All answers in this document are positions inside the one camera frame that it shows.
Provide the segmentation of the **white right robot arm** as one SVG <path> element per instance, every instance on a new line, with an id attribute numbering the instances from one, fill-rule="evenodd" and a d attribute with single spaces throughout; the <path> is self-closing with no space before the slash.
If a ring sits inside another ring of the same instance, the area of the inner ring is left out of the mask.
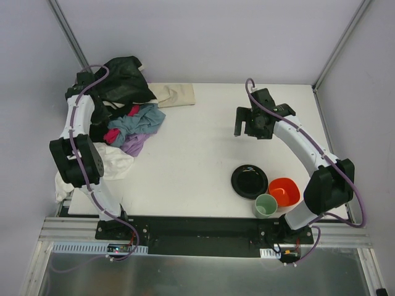
<path id="1" fill-rule="evenodd" d="M 310 180 L 303 200 L 280 218 L 288 231 L 298 231 L 319 216 L 352 200 L 355 166 L 317 144 L 288 104 L 277 105 L 267 88 L 248 94 L 251 106 L 236 109 L 234 135 L 277 137 L 303 164 Z"/>

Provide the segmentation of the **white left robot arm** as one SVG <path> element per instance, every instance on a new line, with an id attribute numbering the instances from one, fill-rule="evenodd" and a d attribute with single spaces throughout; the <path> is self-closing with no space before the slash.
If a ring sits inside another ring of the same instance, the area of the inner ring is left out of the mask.
<path id="1" fill-rule="evenodd" d="M 65 93 L 68 113 L 64 129 L 59 139 L 49 143 L 49 149 L 63 181 L 89 198 L 101 221 L 126 225 L 127 214 L 102 180 L 104 164 L 89 136 L 91 117 L 103 106 L 94 87 L 107 78 L 109 69 L 104 70 L 98 80 L 87 70 L 77 74 L 77 81 Z"/>

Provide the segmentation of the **black mesh cloth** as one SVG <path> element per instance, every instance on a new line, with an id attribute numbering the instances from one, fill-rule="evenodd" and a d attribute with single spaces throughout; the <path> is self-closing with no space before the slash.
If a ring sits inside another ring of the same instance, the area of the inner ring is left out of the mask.
<path id="1" fill-rule="evenodd" d="M 95 110 L 92 123 L 108 121 L 112 116 L 104 102 L 130 107 L 133 103 L 145 104 L 156 98 L 139 70 L 142 63 L 137 57 L 116 57 L 104 66 L 109 69 L 109 75 L 93 88 Z"/>

